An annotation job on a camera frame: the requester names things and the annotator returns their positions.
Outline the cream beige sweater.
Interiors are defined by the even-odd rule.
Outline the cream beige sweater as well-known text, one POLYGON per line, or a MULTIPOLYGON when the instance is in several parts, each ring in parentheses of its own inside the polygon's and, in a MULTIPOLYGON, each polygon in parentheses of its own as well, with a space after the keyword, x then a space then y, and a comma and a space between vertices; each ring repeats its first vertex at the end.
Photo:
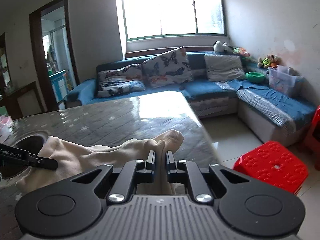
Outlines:
POLYGON ((128 161, 147 159, 150 151, 156 152, 155 180, 152 184, 142 183, 137 187, 138 194, 175 194, 175 189, 167 181, 164 165, 165 153, 175 153, 184 136, 174 129, 166 131, 153 139, 130 139, 119 146, 108 147, 94 145, 85 147, 50 136, 39 155, 55 159, 58 168, 55 171, 30 168, 16 187, 23 193, 29 193, 44 186, 85 172, 103 164, 112 164, 115 168, 123 167, 128 161))

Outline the pink tissue pack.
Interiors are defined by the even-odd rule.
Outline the pink tissue pack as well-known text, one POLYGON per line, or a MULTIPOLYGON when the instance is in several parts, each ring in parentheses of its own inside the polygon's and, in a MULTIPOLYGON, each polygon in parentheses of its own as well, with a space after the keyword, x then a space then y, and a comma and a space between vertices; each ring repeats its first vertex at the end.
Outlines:
POLYGON ((10 116, 1 115, 0 119, 0 143, 7 140, 12 132, 13 121, 10 116))

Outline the dark wooden sideboard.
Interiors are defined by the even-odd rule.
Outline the dark wooden sideboard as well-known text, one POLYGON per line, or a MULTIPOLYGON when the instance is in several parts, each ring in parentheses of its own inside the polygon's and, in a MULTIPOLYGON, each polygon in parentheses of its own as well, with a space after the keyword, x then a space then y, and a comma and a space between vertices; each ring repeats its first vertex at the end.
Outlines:
POLYGON ((8 115, 12 120, 44 112, 35 81, 5 96, 1 95, 1 115, 8 115))

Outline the blue white cabinet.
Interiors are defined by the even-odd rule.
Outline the blue white cabinet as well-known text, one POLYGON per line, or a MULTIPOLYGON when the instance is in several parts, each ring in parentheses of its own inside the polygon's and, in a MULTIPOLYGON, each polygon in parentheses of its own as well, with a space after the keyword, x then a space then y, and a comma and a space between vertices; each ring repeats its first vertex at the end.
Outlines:
POLYGON ((57 103, 60 103, 68 94, 67 73, 65 70, 49 76, 57 103))

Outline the butterfly print pillow left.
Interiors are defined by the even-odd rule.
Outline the butterfly print pillow left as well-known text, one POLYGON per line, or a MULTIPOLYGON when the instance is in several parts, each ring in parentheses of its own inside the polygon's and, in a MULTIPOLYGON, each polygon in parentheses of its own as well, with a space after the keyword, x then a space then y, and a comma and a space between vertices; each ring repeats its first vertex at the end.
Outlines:
POLYGON ((142 65, 140 63, 98 73, 97 97, 99 98, 144 90, 146 90, 146 87, 143 83, 142 65))

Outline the butterfly print pillow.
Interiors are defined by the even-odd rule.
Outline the butterfly print pillow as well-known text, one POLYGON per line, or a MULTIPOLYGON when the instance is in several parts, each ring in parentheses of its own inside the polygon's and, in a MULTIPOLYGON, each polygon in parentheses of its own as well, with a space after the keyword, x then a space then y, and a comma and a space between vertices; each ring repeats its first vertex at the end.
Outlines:
POLYGON ((142 66, 152 88, 194 80, 185 47, 159 54, 144 61, 142 66))
POLYGON ((99 98, 144 90, 146 90, 146 87, 143 83, 142 65, 140 63, 98 73, 97 97, 99 98))

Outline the blue sectional sofa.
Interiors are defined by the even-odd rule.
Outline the blue sectional sofa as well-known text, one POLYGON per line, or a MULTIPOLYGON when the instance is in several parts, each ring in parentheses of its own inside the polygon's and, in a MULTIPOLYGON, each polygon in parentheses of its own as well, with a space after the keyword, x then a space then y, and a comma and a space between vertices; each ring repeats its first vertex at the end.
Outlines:
POLYGON ((209 81, 205 54, 219 53, 186 52, 194 78, 191 82, 152 88, 142 67, 146 90, 108 98, 97 97, 100 71, 120 69, 130 64, 142 65, 144 61, 155 56, 101 64, 97 66, 96 78, 80 83, 67 94, 64 102, 67 107, 75 107, 145 94, 176 91, 183 94, 198 117, 207 118, 237 113, 261 141, 277 141, 285 146, 294 144, 311 124, 316 106, 304 98, 289 97, 265 84, 251 83, 246 77, 242 80, 209 81))

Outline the butterfly print pillow right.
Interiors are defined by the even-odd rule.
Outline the butterfly print pillow right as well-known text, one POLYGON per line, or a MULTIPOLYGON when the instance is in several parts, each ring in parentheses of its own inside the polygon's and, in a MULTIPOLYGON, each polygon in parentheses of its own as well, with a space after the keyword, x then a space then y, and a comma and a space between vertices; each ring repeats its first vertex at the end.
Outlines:
POLYGON ((152 88, 194 80, 185 47, 159 54, 144 61, 142 66, 152 88))

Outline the grey plain cushion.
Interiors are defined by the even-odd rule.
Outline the grey plain cushion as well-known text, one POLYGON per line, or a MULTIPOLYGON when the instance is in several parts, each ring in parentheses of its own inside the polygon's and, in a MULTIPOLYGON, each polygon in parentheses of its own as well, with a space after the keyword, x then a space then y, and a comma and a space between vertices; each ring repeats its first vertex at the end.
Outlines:
POLYGON ((245 79, 245 72, 239 56, 205 54, 206 72, 209 81, 245 79))

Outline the green plastic basin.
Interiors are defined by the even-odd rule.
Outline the green plastic basin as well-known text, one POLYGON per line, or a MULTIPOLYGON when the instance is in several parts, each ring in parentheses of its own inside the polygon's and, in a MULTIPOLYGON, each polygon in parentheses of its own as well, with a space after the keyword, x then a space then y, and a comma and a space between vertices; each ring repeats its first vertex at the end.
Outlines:
POLYGON ((247 72, 246 78, 251 83, 261 84, 265 80, 265 75, 257 72, 247 72))

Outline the white plush toy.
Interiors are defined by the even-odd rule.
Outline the white plush toy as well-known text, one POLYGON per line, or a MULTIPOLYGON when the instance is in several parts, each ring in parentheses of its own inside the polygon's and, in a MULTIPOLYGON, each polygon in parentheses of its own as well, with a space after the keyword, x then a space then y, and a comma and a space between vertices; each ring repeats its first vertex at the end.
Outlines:
POLYGON ((216 41, 213 45, 213 51, 216 53, 232 53, 233 47, 228 42, 222 43, 221 41, 216 41))

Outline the clear plastic storage box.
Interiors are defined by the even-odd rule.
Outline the clear plastic storage box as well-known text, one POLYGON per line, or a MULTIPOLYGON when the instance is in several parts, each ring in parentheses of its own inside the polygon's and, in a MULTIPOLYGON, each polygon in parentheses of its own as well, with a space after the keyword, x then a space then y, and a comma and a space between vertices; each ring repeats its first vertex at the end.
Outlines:
POLYGON ((268 85, 289 97, 299 96, 303 81, 304 77, 293 75, 290 67, 278 65, 268 69, 268 85))

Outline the colourful plush toys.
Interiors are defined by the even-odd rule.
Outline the colourful plush toys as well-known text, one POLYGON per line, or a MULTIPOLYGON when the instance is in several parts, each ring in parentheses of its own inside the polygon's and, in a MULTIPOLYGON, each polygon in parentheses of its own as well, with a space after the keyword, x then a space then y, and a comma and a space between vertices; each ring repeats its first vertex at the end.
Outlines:
POLYGON ((258 59, 257 67, 264 68, 264 69, 268 69, 268 68, 276 69, 277 66, 279 65, 279 60, 280 58, 277 55, 267 55, 267 57, 263 59, 262 58, 258 59))

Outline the dark wooden door frame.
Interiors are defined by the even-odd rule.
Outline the dark wooden door frame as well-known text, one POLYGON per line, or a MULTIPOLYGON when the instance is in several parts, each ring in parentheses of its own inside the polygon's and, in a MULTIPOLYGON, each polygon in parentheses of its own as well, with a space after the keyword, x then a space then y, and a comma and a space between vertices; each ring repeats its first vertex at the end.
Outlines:
POLYGON ((47 111, 67 107, 57 103, 49 76, 65 70, 69 92, 80 84, 69 25, 68 0, 53 0, 29 15, 30 38, 37 79, 47 111))

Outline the window with frame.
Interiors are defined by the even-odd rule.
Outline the window with frame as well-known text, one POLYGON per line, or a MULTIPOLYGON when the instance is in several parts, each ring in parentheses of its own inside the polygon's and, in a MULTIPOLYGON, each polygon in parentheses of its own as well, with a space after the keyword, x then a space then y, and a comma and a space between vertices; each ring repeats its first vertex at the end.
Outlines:
POLYGON ((122 0, 127 40, 225 36, 222 0, 122 0))

